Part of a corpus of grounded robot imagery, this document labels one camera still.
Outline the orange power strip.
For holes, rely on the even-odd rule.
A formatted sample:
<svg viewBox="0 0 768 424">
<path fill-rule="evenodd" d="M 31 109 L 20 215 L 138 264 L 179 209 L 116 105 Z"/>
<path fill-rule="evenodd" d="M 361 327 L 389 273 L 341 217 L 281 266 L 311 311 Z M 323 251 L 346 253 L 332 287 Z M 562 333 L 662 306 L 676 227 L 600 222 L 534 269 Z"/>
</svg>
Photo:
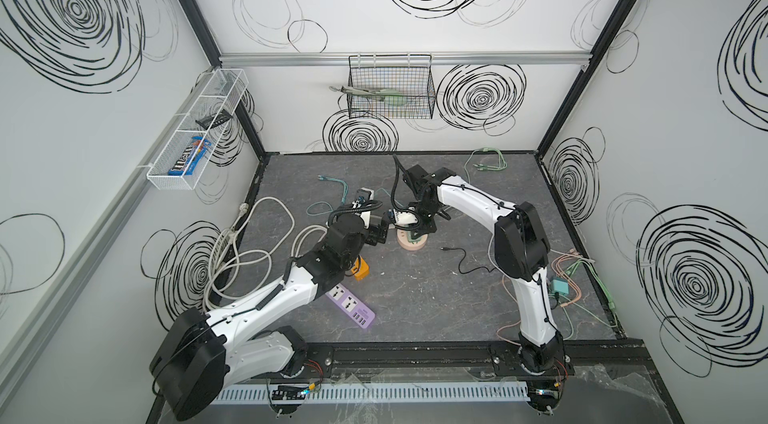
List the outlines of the orange power strip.
<svg viewBox="0 0 768 424">
<path fill-rule="evenodd" d="M 361 281 L 370 274 L 370 267 L 362 256 L 359 256 L 351 268 L 351 275 Z"/>
</svg>

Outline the round pink power strip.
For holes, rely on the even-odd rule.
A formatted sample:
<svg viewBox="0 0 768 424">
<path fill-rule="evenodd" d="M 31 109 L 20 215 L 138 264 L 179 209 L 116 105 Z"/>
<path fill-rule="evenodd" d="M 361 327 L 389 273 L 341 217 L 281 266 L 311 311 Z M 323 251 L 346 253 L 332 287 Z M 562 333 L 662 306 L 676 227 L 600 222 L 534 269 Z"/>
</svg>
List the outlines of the round pink power strip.
<svg viewBox="0 0 768 424">
<path fill-rule="evenodd" d="M 427 235 L 415 237 L 411 231 L 397 230 L 397 242 L 406 251 L 416 252 L 426 246 Z"/>
</svg>

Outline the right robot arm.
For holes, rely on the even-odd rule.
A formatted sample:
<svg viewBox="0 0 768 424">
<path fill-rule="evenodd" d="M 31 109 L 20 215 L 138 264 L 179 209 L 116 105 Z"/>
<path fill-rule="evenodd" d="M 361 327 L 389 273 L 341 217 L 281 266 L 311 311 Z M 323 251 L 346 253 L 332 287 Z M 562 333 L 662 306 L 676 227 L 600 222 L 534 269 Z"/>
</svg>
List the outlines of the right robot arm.
<svg viewBox="0 0 768 424">
<path fill-rule="evenodd" d="M 404 183 L 414 200 L 406 206 L 392 200 L 394 226 L 413 238 L 437 231 L 435 216 L 454 208 L 491 232 L 492 261 L 512 281 L 521 322 L 519 356 L 523 368 L 541 375 L 564 358 L 564 338 L 549 302 L 547 268 L 551 245 L 537 209 L 494 197 L 447 168 L 427 172 L 395 163 L 395 184 Z"/>
</svg>

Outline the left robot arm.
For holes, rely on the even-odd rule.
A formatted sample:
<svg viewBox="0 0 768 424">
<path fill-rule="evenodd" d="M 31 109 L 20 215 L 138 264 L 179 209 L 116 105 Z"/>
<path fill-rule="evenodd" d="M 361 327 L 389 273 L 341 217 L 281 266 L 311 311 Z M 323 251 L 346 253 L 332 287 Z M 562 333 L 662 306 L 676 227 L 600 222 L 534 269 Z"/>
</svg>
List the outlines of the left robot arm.
<svg viewBox="0 0 768 424">
<path fill-rule="evenodd" d="M 289 259 L 282 276 L 221 308 L 180 314 L 149 364 L 157 399 L 176 420 L 191 419 L 227 386 L 262 374 L 298 374 L 307 345 L 277 319 L 351 276 L 364 246 L 385 243 L 394 214 L 369 200 L 333 211 L 325 235 Z"/>
</svg>

